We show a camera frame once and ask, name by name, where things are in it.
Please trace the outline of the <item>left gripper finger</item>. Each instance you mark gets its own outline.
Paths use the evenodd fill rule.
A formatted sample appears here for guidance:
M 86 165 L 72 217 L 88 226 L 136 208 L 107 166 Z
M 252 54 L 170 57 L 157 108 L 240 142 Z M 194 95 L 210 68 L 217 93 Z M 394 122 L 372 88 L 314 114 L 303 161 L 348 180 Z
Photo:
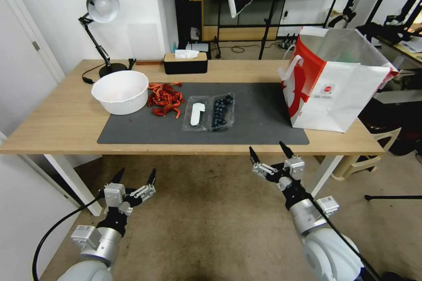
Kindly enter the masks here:
M 111 179 L 111 181 L 110 181 L 110 183 L 115 183 L 115 184 L 118 184 L 118 183 L 120 183 L 120 181 L 121 181 L 121 179 L 122 179 L 122 177 L 123 177 L 123 174 L 124 174 L 124 171 L 125 171 L 125 168 L 123 167 L 123 168 L 121 168 L 113 177 L 112 177 L 112 179 Z
M 139 189 L 133 192 L 133 198 L 137 200 L 146 201 L 147 199 L 151 198 L 155 193 L 155 182 L 156 182 L 156 168 L 153 168 L 147 184 L 140 187 Z

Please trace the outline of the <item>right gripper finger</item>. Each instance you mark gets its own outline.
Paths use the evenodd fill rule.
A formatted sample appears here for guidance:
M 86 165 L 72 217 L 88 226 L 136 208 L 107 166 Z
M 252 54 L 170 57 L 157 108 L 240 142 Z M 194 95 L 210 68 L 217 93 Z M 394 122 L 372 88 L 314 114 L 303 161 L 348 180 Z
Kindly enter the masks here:
M 258 176 L 267 176 L 267 175 L 275 175 L 278 172 L 278 169 L 267 165 L 265 163 L 261 163 L 258 155 L 253 150 L 251 146 L 249 146 L 249 152 L 250 152 L 250 160 L 252 163 L 252 172 L 257 174 Z
M 293 151 L 284 143 L 284 142 L 282 142 L 282 141 L 279 141 L 279 145 L 281 146 L 281 148 L 282 148 L 282 150 L 283 150 L 283 152 L 284 152 L 284 154 L 285 154 L 285 156 L 288 158 L 288 159 L 291 159 L 291 158 L 293 158 L 294 157 L 294 153 L 293 153 Z

